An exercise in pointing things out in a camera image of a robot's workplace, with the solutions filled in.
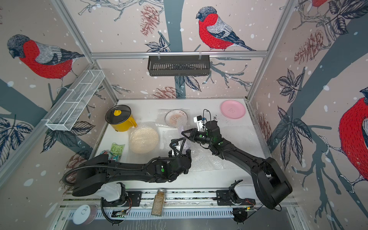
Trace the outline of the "pink dinner plate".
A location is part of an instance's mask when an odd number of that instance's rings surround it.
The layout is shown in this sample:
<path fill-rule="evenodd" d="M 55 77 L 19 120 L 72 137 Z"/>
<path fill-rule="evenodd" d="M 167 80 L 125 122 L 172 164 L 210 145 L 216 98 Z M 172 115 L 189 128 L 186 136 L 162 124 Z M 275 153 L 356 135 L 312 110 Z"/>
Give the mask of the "pink dinner plate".
<path fill-rule="evenodd" d="M 240 119 L 246 114 L 244 105 L 235 100 L 224 101 L 220 106 L 220 111 L 229 119 Z"/>

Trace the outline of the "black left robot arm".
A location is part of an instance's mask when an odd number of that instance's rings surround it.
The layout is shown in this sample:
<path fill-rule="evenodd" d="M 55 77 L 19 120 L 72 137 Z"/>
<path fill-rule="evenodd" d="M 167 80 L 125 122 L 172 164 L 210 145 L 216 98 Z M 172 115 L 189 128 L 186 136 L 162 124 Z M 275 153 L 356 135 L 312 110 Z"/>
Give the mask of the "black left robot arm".
<path fill-rule="evenodd" d="M 66 172 L 62 182 L 72 187 L 75 197 L 93 195 L 103 185 L 113 182 L 173 182 L 179 175 L 189 173 L 192 154 L 186 148 L 185 138 L 174 139 L 169 146 L 172 151 L 168 157 L 156 157 L 144 164 L 119 163 L 101 154 Z"/>

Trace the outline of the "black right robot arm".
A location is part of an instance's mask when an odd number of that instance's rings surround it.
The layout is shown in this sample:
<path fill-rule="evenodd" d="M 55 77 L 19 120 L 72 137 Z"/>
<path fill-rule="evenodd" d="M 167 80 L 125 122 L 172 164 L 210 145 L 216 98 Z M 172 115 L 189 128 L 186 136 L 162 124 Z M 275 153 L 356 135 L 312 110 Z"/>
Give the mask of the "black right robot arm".
<path fill-rule="evenodd" d="M 292 193 L 290 182 L 273 158 L 256 157 L 236 147 L 222 137 L 217 121 L 207 122 L 204 131 L 193 128 L 181 134 L 191 142 L 207 144 L 213 155 L 245 170 L 252 177 L 258 199 L 268 209 L 274 209 Z"/>

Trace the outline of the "clear bubble wrap sheet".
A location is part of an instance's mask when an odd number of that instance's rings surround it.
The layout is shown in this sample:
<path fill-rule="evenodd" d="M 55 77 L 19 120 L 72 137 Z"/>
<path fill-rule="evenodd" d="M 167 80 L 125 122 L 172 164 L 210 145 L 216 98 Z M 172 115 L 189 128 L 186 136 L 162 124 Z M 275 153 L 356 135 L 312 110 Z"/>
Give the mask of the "clear bubble wrap sheet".
<path fill-rule="evenodd" d="M 187 125 L 187 117 L 178 118 L 177 129 L 178 129 L 179 138 L 183 138 L 184 136 L 181 133 L 189 129 Z M 191 142 L 186 140 L 184 144 L 184 150 L 190 149 L 190 148 L 191 148 Z"/>
<path fill-rule="evenodd" d="M 177 129 L 163 129 L 162 147 L 169 151 L 169 156 L 173 156 L 170 143 L 173 139 L 179 139 L 181 135 Z M 191 150 L 192 163 L 189 172 L 208 172 L 220 170 L 240 170 L 241 168 L 229 161 L 223 160 L 218 156 L 212 155 L 210 150 L 204 149 L 201 146 L 186 141 L 182 154 L 186 154 L 186 150 Z"/>

